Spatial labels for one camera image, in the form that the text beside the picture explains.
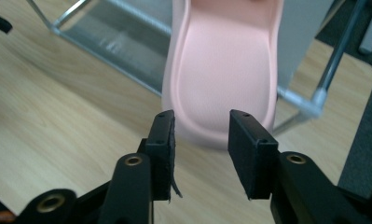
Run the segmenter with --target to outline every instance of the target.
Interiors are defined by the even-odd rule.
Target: pink silicone insole
[[[226,148],[230,109],[252,114],[270,130],[276,104],[276,35],[282,3],[188,3],[185,15],[173,12],[183,20],[172,35],[177,39],[171,40],[172,58],[162,90],[163,108],[173,109],[176,115],[176,132],[199,145]]]

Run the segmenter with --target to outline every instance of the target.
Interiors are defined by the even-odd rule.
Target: light wood surface
[[[69,4],[37,2],[52,17]],[[0,15],[15,27],[0,33],[0,200],[18,214],[49,189],[80,196],[109,180],[147,137],[160,99],[51,34],[25,1],[0,1]],[[311,95],[330,53],[313,42],[292,89]],[[372,68],[345,55],[324,115],[276,136],[280,150],[307,154],[336,184],[371,89]],[[293,113],[279,101],[277,123]],[[155,203],[156,223],[273,223],[268,201],[246,199],[226,151],[178,137],[175,177],[184,199]]]

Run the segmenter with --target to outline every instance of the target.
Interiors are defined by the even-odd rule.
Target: metal rod
[[[342,58],[345,48],[348,46],[349,40],[351,38],[351,32],[353,31],[353,28],[360,16],[361,11],[365,7],[365,3],[366,0],[357,0],[356,5],[354,6],[354,9],[349,18],[348,24],[345,28],[345,31],[342,33],[342,36],[340,37],[339,41],[334,46],[334,51],[331,54],[331,58],[328,61],[327,66],[325,67],[322,78],[320,79],[320,82],[318,84],[318,89],[323,88],[325,90],[328,90],[328,88],[330,87],[331,81],[333,80],[334,74],[337,71],[339,62]]]
[[[48,27],[49,30],[53,31],[54,26],[52,23],[47,19],[47,17],[43,14],[43,12],[40,10],[40,8],[37,6],[37,4],[34,2],[34,0],[26,0],[29,5],[31,5],[32,9],[37,13],[37,16],[40,17],[40,19],[43,21],[43,23]]]
[[[54,23],[56,28],[60,28],[65,22],[69,21],[81,8],[83,8],[90,0],[79,0],[69,9],[67,9]]]
[[[292,128],[300,123],[308,121],[310,118],[305,116],[302,113],[297,113],[290,119],[286,120],[285,122],[281,123],[278,127],[276,127],[272,135],[277,136],[281,133],[284,133],[284,131],[288,130],[289,128]]]

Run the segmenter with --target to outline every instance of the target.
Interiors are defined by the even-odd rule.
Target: pink object
[[[173,1],[162,106],[176,134],[227,148],[231,109],[272,130],[281,15],[282,0]]]

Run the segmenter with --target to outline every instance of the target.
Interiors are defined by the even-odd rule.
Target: screw hole
[[[65,198],[61,194],[51,194],[37,205],[39,213],[49,213],[55,211],[64,204]]]
[[[287,160],[295,164],[305,164],[307,162],[305,158],[295,154],[287,156]]]
[[[140,157],[129,157],[125,160],[125,164],[129,166],[138,165],[142,163],[142,158]]]

